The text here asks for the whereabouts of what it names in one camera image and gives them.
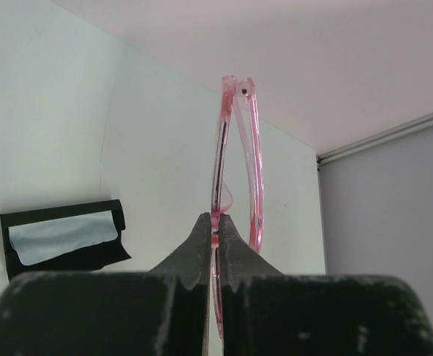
eyeglasses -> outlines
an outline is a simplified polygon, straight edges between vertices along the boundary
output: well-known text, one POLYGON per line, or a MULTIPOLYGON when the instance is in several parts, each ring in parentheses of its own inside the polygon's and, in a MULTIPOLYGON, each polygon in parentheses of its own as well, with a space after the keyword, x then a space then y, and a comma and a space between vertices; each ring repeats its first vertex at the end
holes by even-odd
POLYGON ((215 316, 220 338, 223 338, 222 296, 219 279, 219 235, 218 226, 221 213, 225 213, 233 202, 231 193, 223 182, 223 165, 225 163, 225 149, 230 127, 231 114, 234 111, 237 120, 239 137, 243 147, 248 172, 250 233, 249 245, 259 253, 261 249, 263 230, 263 200, 264 185, 262 182, 262 157, 260 147, 260 122, 254 82, 251 78, 241 82, 234 76, 222 79, 223 95, 222 107, 219 115, 218 137, 216 141, 216 155, 214 166, 214 180, 211 192, 211 276, 214 296, 215 316), (245 123, 239 106, 239 100, 244 100, 248 106, 251 144, 246 133, 245 123), (228 191, 230 202, 222 206, 222 191, 228 191))

white ceiling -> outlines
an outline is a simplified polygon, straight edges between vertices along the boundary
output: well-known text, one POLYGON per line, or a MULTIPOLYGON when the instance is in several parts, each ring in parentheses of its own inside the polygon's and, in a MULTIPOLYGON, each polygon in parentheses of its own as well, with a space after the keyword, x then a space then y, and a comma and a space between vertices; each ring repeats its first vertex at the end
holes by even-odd
POLYGON ((318 154, 433 112, 433 0, 55 0, 318 154))

